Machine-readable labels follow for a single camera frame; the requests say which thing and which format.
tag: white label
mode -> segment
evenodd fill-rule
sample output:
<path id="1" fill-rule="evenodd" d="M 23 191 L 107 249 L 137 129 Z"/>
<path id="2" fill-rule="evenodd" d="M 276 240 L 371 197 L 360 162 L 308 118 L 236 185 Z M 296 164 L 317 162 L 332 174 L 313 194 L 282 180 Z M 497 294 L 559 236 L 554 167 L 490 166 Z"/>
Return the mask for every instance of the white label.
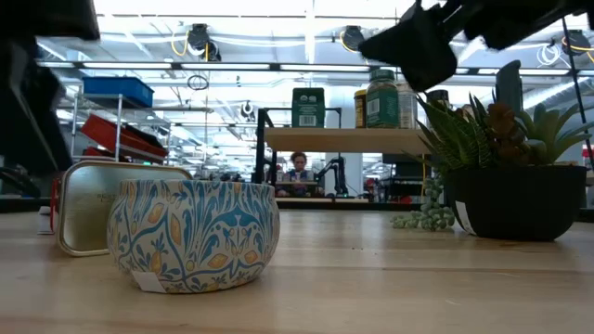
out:
<path id="1" fill-rule="evenodd" d="M 380 100 L 378 98 L 368 102 L 368 115 L 380 113 Z"/>
<path id="2" fill-rule="evenodd" d="M 466 212 L 466 204 L 456 201 L 456 210 L 458 211 L 458 216 L 460 216 L 460 223 L 466 232 L 476 236 L 476 233 L 472 229 L 471 220 L 468 218 L 468 213 Z"/>
<path id="3" fill-rule="evenodd" d="M 398 95 L 398 105 L 400 111 L 400 128 L 414 129 L 415 128 L 415 108 L 417 107 L 417 100 L 412 94 L 403 93 Z"/>
<path id="4" fill-rule="evenodd" d="M 155 273 L 152 273 L 152 272 L 144 273 L 144 272 L 133 271 L 132 275 L 134 276 L 134 279 L 138 283 L 138 286 L 140 286 L 140 289 L 142 289 L 143 291 L 167 293 L 167 291 L 165 291 L 165 289 L 159 282 L 159 279 L 157 278 Z"/>
<path id="5" fill-rule="evenodd" d="M 312 115 L 299 116 L 299 126 L 316 126 L 316 124 L 317 124 L 316 116 L 312 116 Z"/>

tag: metal tin lid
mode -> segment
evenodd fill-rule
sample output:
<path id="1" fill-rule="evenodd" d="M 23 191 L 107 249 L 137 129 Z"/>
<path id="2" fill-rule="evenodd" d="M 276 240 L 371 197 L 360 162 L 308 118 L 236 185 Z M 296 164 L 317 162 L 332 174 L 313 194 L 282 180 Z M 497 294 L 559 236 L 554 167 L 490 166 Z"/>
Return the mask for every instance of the metal tin lid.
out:
<path id="1" fill-rule="evenodd" d="M 394 71 L 392 70 L 374 70 L 370 75 L 369 75 L 369 80 L 370 81 L 374 81 L 374 80 L 394 80 L 395 76 L 394 76 Z"/>
<path id="2" fill-rule="evenodd" d="M 65 252 L 72 256 L 108 253 L 111 204 L 125 179 L 191 180 L 192 175 L 181 168 L 134 163 L 82 161 L 72 165 L 62 177 L 56 232 Z"/>

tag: wooden table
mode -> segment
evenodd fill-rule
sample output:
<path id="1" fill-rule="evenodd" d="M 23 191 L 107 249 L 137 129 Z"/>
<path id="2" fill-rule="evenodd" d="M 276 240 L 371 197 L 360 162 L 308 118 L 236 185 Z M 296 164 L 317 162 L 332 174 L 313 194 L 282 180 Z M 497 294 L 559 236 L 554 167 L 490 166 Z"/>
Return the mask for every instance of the wooden table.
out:
<path id="1" fill-rule="evenodd" d="M 556 243 L 394 230 L 394 213 L 284 212 L 260 279 L 202 295 L 128 286 L 0 215 L 1 333 L 591 333 L 594 225 Z"/>

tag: pipe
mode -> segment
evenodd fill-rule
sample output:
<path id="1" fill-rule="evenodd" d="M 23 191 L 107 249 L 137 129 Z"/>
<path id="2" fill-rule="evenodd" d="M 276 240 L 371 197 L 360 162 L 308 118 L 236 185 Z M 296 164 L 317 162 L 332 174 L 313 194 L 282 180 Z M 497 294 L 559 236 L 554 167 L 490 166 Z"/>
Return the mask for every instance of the pipe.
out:
<path id="1" fill-rule="evenodd" d="M 581 77 L 577 79 L 577 84 L 583 95 L 594 92 L 592 85 L 594 78 Z M 567 103 L 575 99 L 575 83 L 572 81 L 560 83 L 547 89 L 533 89 L 523 95 L 523 108 L 532 109 L 539 103 L 547 108 L 557 107 L 560 104 Z"/>

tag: jar lid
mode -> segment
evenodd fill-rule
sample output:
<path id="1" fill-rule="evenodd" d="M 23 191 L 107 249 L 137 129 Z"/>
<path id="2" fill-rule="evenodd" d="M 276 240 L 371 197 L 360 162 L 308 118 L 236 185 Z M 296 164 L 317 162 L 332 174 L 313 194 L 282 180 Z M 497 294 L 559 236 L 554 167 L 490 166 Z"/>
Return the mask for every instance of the jar lid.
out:
<path id="1" fill-rule="evenodd" d="M 394 80 L 394 71 L 392 70 L 374 70 L 370 75 L 369 75 L 369 80 L 370 81 L 374 81 L 374 80 L 381 80 L 381 79 L 390 79 L 390 80 Z"/>
<path id="2" fill-rule="evenodd" d="M 449 102 L 449 94 L 445 89 L 437 89 L 427 93 L 427 98 L 437 101 L 448 101 Z"/>

